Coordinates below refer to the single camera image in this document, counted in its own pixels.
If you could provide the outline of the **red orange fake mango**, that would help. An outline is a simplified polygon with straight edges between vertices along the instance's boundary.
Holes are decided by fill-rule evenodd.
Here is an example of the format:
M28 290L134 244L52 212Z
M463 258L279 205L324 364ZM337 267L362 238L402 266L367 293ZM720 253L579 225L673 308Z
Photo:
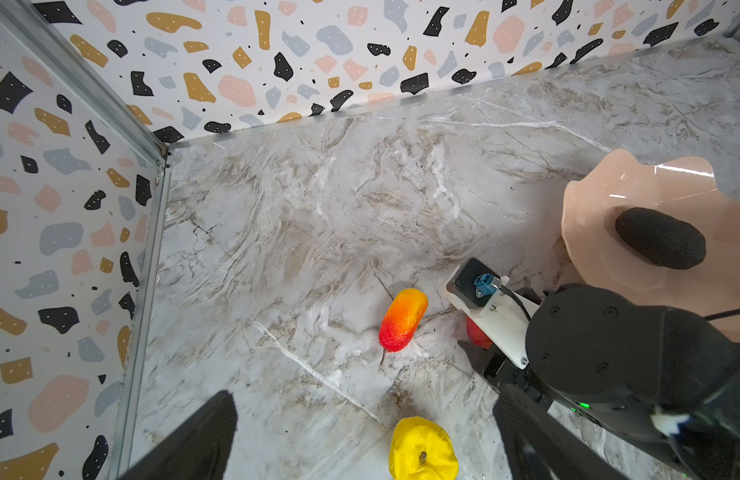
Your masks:
M427 308L428 297L418 289L404 289L397 294L379 330L381 361L388 352L399 352L409 345Z

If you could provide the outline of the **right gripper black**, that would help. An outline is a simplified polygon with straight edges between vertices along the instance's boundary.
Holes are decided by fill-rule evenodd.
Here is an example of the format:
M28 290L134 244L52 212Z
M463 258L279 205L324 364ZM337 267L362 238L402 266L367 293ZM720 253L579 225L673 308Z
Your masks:
M612 432L740 432L740 342L687 310L565 285L530 319L526 369L494 344L459 345L494 387L514 384L542 405L565 404Z

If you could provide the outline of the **red fake strawberry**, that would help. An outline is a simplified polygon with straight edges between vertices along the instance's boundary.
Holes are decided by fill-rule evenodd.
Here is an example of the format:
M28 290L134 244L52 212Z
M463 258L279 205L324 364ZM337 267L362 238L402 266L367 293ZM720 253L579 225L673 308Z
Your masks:
M479 348L488 350L493 345L492 340L469 317L466 318L467 335L469 341Z

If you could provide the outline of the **yellow fake bell pepper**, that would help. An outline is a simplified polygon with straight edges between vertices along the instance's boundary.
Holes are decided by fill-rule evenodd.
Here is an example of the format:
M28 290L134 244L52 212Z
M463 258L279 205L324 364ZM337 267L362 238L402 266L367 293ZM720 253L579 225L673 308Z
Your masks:
M459 472L458 459L447 432L418 416L397 423L388 464L394 480L455 480Z

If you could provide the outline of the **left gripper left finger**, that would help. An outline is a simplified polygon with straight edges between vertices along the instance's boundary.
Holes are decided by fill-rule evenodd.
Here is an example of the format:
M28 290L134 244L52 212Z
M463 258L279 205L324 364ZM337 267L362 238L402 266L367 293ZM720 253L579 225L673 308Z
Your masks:
M120 479L222 479L237 421L232 394L221 390Z

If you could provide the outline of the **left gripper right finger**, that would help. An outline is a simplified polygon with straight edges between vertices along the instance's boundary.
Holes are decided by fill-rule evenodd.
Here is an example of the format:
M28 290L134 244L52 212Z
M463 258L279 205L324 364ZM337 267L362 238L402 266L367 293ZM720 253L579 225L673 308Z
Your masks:
M513 385L500 387L493 415L514 479L624 477Z

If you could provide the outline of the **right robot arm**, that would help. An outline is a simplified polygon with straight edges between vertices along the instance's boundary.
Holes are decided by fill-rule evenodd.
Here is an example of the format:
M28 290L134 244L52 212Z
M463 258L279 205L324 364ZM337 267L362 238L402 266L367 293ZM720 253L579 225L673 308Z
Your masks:
M566 285L534 303L451 286L491 339L474 370L547 411L553 404L693 479L740 479L740 343L705 317Z

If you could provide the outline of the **dark fake avocado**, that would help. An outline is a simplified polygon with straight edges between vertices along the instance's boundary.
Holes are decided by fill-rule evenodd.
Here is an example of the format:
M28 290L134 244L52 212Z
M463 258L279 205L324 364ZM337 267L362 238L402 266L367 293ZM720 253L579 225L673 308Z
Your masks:
M661 267L691 269L707 255L706 239L696 227L654 209L624 210L615 230L631 249Z

